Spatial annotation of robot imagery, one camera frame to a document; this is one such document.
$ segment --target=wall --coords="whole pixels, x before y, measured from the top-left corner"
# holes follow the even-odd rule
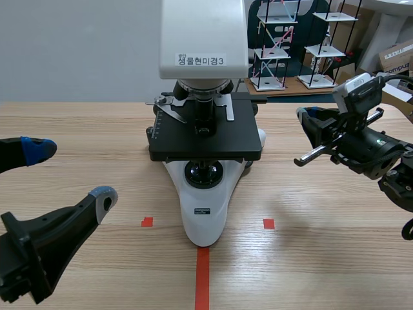
[[[337,10],[337,8],[339,7],[339,4],[341,2],[342,1],[333,0],[334,10]],[[356,5],[357,6],[359,4],[359,0],[346,0],[346,3],[350,4],[350,5]],[[370,25],[370,26],[374,29],[377,28],[377,25]],[[398,43],[403,43],[403,42],[411,40],[411,39],[413,39],[413,17],[409,17],[406,20],[406,23],[405,23],[405,25],[403,26],[403,28],[400,32],[400,35],[399,35],[399,38],[398,38]]]
[[[246,0],[249,7],[252,0]],[[153,101],[161,0],[0,1],[0,101]]]

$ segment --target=red tape marker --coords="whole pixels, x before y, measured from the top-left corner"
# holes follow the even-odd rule
[[[209,248],[198,248],[196,259],[195,310],[209,310]]]
[[[141,227],[152,227],[154,226],[154,218],[146,218],[141,222]]]
[[[264,219],[264,229],[275,229],[275,228],[276,228],[276,225],[273,219],[271,218]]]

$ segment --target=black microscope stage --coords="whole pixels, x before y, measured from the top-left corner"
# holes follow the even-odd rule
[[[195,101],[171,106],[188,123],[184,124],[159,109],[149,137],[152,161],[247,160],[261,158],[261,140],[250,100],[232,100],[235,121],[227,121],[226,107],[216,109],[216,133],[202,137],[195,130]]]

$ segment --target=wood grain surface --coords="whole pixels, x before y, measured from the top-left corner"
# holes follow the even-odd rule
[[[310,150],[299,106],[260,106],[267,144],[239,182],[224,233],[210,249],[211,310],[413,309],[413,243],[400,235],[412,215],[376,181],[328,156],[296,167],[293,158]],[[372,127],[413,141],[402,113],[384,108]],[[99,185],[119,193],[49,299],[35,306],[24,296],[0,309],[194,309],[197,249],[169,175],[149,159],[145,129],[153,121],[152,108],[137,103],[0,106],[0,138],[49,138],[59,147],[45,163],[1,175],[0,214],[35,218]],[[140,228],[145,216],[154,217],[153,228]],[[264,229],[264,218],[276,229]]]

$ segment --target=white microscope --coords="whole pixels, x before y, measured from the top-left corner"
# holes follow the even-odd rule
[[[155,99],[150,158],[164,163],[176,186],[186,234],[208,247],[265,144],[252,102],[231,96],[231,79],[248,76],[244,0],[163,0],[161,22],[159,74],[177,83]]]

